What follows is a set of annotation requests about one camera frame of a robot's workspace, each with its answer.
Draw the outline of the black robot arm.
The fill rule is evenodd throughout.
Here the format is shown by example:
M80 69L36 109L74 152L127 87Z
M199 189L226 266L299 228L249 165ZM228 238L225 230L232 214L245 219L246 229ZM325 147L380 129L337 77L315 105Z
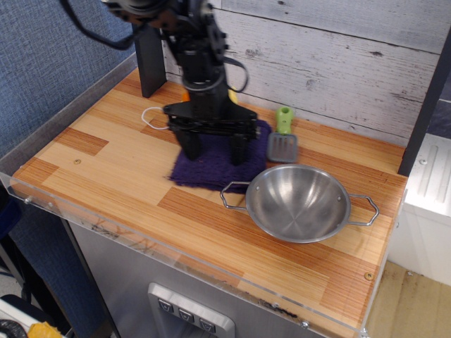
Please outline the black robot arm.
M226 34L216 24L213 6L207 1L106 1L115 16L139 27L161 31L176 63L181 67L186 102L169 104L163 111L168 127L185 155L201 155L200 137L213 134L229 137L231 162L245 161L248 141L257 138L257 115L234 103L229 93Z

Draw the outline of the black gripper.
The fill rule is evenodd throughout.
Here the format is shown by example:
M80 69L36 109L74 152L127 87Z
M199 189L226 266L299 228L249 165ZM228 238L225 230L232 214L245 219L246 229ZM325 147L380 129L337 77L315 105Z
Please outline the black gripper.
M231 162L245 162L247 140L259 136L257 114L234 103L223 80L190 82L183 80L189 100L164 106L168 126L185 156L193 161L202 150L199 136L213 134L230 138Z

